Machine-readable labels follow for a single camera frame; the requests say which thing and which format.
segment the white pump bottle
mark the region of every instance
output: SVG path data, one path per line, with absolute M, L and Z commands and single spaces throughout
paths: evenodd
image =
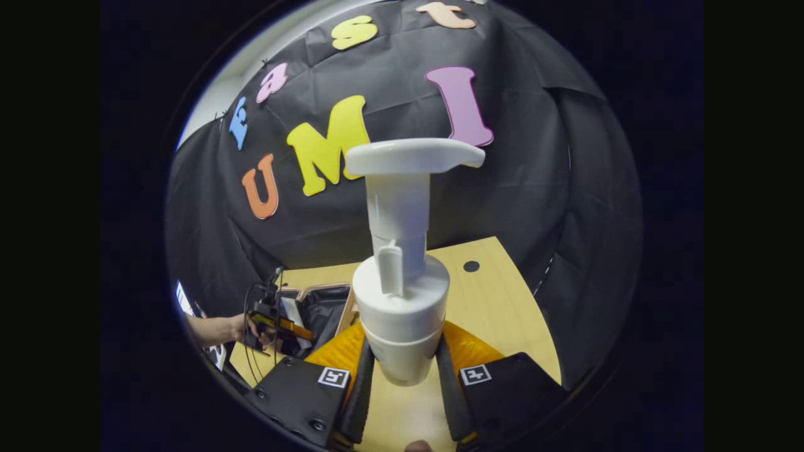
M 399 386 L 427 376 L 441 338 L 449 273 L 426 256 L 430 174 L 478 167 L 486 153 L 448 138 L 409 138 L 356 146 L 347 171 L 366 176 L 374 256 L 357 268 L 352 290 L 371 351 Z

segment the table surface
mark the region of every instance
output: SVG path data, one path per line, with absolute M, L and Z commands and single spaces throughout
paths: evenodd
M 447 320 L 504 355 L 526 352 L 553 380 L 561 383 L 556 347 L 544 317 L 496 237 L 434 249 L 428 254 L 443 262 L 449 271 Z M 472 273 L 465 271 L 467 261 L 476 261 L 480 268 Z M 335 282 L 350 284 L 358 265 L 359 262 L 287 270 L 284 282 L 300 290 Z M 245 353 L 245 347 L 237 343 L 231 362 L 253 387 L 256 381 L 248 369 Z M 248 358 L 258 378 L 273 368 L 273 358 L 250 351 Z M 427 441 L 435 452 L 455 450 L 441 400 L 436 360 L 424 382 L 407 388 L 388 383 L 375 365 L 363 442 L 355 445 L 355 450 L 401 452 L 417 439 Z

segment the human arm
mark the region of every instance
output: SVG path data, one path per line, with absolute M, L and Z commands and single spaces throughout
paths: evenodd
M 248 322 L 248 328 L 252 334 L 260 338 L 263 349 L 270 343 L 268 335 L 265 333 L 260 335 L 254 322 L 250 318 L 246 318 L 244 314 L 214 318 L 197 318 L 187 313 L 184 315 L 190 331 L 201 347 L 214 347 L 221 343 L 243 340 L 244 321 Z

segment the soap dispenser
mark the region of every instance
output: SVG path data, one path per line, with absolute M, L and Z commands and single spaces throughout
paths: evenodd
M 427 377 L 446 315 L 449 273 L 425 254 L 430 174 L 479 167 L 486 153 L 448 138 L 408 138 L 353 147 L 346 169 L 366 178 L 374 255 L 352 290 L 371 351 L 385 377 L 413 386 Z

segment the orange soft gripper pad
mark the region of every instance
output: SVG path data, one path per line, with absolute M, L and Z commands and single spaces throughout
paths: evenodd
M 357 364 L 360 361 L 360 350 L 363 349 L 363 337 L 365 335 L 363 325 L 358 322 L 330 339 L 329 342 L 310 353 L 310 356 L 305 359 L 308 363 L 349 371 L 351 380 L 344 403 L 349 400 L 352 386 L 355 384 Z
M 491 345 L 450 321 L 444 322 L 442 334 L 449 349 L 449 357 L 452 358 L 455 378 L 458 371 L 463 368 L 505 358 L 505 355 L 496 351 Z

